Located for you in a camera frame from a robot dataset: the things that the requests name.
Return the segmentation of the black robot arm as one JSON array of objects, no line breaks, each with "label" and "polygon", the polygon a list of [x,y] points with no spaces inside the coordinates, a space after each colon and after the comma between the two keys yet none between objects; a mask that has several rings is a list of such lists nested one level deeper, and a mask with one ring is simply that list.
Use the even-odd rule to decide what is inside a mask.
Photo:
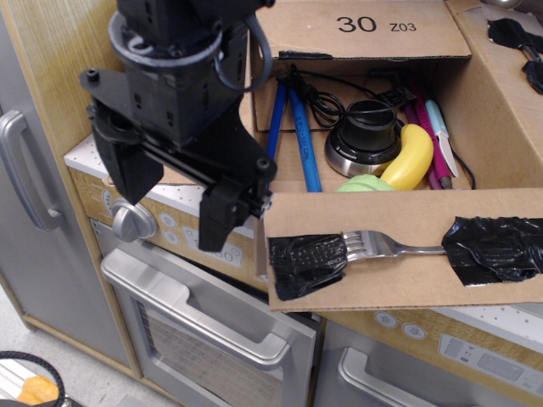
[{"label": "black robot arm", "polygon": [[277,173],[240,118],[272,52],[262,1],[120,1],[109,39],[122,71],[89,69],[89,120],[117,191],[137,204],[171,168],[204,187],[199,248],[220,251],[233,229],[269,207]]}]

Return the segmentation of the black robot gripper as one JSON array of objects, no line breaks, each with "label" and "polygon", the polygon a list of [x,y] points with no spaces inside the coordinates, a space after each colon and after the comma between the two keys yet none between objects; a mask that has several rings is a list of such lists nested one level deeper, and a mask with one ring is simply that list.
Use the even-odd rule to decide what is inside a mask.
[{"label": "black robot gripper", "polygon": [[88,69],[80,84],[92,97],[96,148],[119,194],[138,204],[168,166],[204,187],[199,249],[222,251],[235,227],[269,208],[277,166],[240,118],[246,57],[173,70]]}]

